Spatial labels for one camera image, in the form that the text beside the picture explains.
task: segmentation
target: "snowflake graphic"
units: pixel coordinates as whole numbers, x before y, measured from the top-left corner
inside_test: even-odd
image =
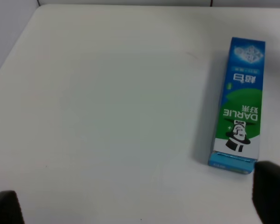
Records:
[[[259,61],[263,54],[253,45],[247,47],[247,48],[235,48],[234,53],[240,57],[242,60],[247,61],[249,63],[254,63]]]

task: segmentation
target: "table surface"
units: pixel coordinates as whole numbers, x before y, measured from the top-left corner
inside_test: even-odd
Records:
[[[280,9],[47,5],[0,69],[0,191],[34,224],[260,223],[253,176],[207,166],[233,36],[266,41],[280,164]]]

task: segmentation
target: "darlie toothpaste box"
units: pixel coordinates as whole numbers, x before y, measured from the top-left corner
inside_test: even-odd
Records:
[[[259,157],[265,42],[233,37],[209,165],[243,174]]]

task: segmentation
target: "cartoon face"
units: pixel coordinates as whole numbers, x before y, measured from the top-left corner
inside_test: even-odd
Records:
[[[240,125],[240,124],[236,124],[233,128],[233,136],[238,139],[238,140],[245,140],[246,137],[246,131],[245,128]]]

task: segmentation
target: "cardboard box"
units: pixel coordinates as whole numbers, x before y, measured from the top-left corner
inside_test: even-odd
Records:
[[[249,174],[259,157],[263,41],[233,37],[209,165]]]

